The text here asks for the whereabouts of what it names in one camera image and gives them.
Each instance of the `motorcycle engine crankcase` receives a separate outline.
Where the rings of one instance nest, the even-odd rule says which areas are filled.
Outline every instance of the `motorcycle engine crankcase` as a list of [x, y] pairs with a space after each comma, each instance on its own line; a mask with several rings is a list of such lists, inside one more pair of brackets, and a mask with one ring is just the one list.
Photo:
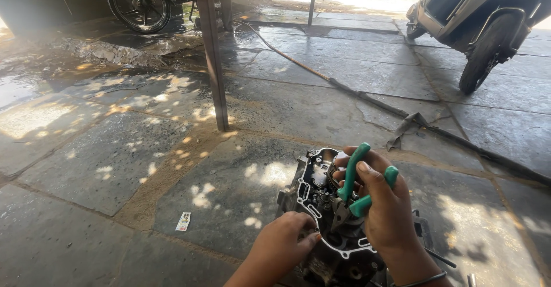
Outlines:
[[365, 286], [377, 271], [386, 269], [364, 234], [364, 219], [350, 214], [348, 220], [331, 232], [331, 225], [341, 199], [337, 196], [338, 171], [334, 158], [339, 151], [331, 148], [310, 149], [298, 158], [291, 185], [280, 191], [276, 217], [285, 212], [307, 213], [316, 221], [322, 238], [299, 268], [304, 278], [325, 286]]

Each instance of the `metal pole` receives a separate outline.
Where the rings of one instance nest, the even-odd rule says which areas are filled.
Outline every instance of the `metal pole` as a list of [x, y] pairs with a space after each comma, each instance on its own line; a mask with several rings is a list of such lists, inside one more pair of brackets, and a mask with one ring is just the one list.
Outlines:
[[313, 5], [316, 3], [316, 0], [310, 1], [310, 14], [308, 15], [308, 26], [312, 25], [312, 17], [313, 17]]
[[226, 107], [226, 94], [222, 79], [222, 59], [220, 58], [220, 48], [218, 46], [214, 0], [197, 0], [197, 8], [201, 17], [201, 31], [203, 33], [208, 72], [210, 74], [210, 89], [212, 91], [212, 99], [214, 100], [216, 123], [218, 130], [226, 131], [229, 129], [228, 109]]

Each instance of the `pliers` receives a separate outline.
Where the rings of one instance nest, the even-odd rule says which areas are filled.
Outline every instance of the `pliers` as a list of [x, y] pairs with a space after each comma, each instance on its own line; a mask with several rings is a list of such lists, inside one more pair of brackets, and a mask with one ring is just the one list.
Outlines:
[[[368, 153], [370, 149], [371, 146], [369, 146], [368, 143], [361, 143], [348, 161], [346, 175], [344, 177], [344, 186], [337, 190], [337, 195], [341, 198], [341, 200], [343, 200], [344, 204], [347, 204], [348, 200], [352, 196], [354, 180], [356, 177], [356, 164], [360, 162], [360, 160]], [[394, 188], [394, 184], [396, 184], [396, 179], [398, 178], [398, 169], [395, 166], [389, 166], [386, 168], [383, 177], [385, 178], [387, 184], [389, 184], [390, 189]], [[371, 196], [366, 195], [365, 197], [350, 204], [348, 209], [354, 216], [363, 217], [365, 209], [371, 206], [371, 204]]]

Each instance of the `bracelet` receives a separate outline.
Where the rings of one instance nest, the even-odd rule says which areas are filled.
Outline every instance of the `bracelet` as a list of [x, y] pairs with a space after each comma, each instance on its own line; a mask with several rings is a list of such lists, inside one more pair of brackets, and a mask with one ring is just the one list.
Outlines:
[[446, 271], [443, 271], [443, 272], [440, 273], [440, 274], [437, 274], [437, 275], [435, 275], [435, 276], [433, 276], [433, 277], [429, 277], [429, 278], [424, 279], [424, 280], [422, 280], [422, 281], [419, 281], [419, 282], [417, 282], [417, 283], [402, 285], [402, 286], [399, 286], [399, 287], [414, 287], [414, 286], [421, 286], [421, 285], [423, 285], [424, 283], [429, 283], [429, 282], [431, 282], [431, 281], [433, 281], [433, 280], [437, 280], [437, 279], [439, 279], [439, 278], [443, 278], [443, 277], [446, 276], [446, 275], [447, 275]]

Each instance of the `hand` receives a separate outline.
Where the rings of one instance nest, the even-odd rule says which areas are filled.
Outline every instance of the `hand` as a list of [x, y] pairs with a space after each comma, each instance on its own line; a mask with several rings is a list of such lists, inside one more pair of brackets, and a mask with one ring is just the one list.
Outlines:
[[[351, 155], [356, 146], [347, 146], [344, 153]], [[335, 160], [338, 167], [346, 167], [350, 157]], [[390, 161], [369, 150], [356, 165], [354, 190], [360, 197], [371, 194], [373, 205], [365, 217], [365, 235], [369, 243], [384, 257], [388, 253], [402, 253], [404, 249], [419, 246], [411, 215], [410, 192], [399, 175], [391, 190], [382, 174]], [[344, 184], [346, 170], [337, 171], [334, 178]]]
[[[347, 146], [348, 157], [335, 160], [338, 167], [346, 167], [356, 146]], [[390, 189], [382, 176], [390, 161], [369, 150], [356, 164], [354, 190], [363, 197], [370, 194], [373, 204], [365, 214], [365, 235], [387, 264], [395, 283], [400, 285], [419, 282], [441, 273], [441, 269], [425, 252], [413, 227], [410, 192], [404, 178], [399, 175], [394, 189]], [[346, 170], [333, 177], [344, 185]], [[451, 286], [447, 279], [425, 284], [426, 287]]]
[[314, 232], [298, 241], [301, 230], [315, 227], [315, 221], [306, 213], [287, 212], [270, 222], [257, 236], [249, 255], [225, 286], [273, 286], [321, 239], [319, 232]]

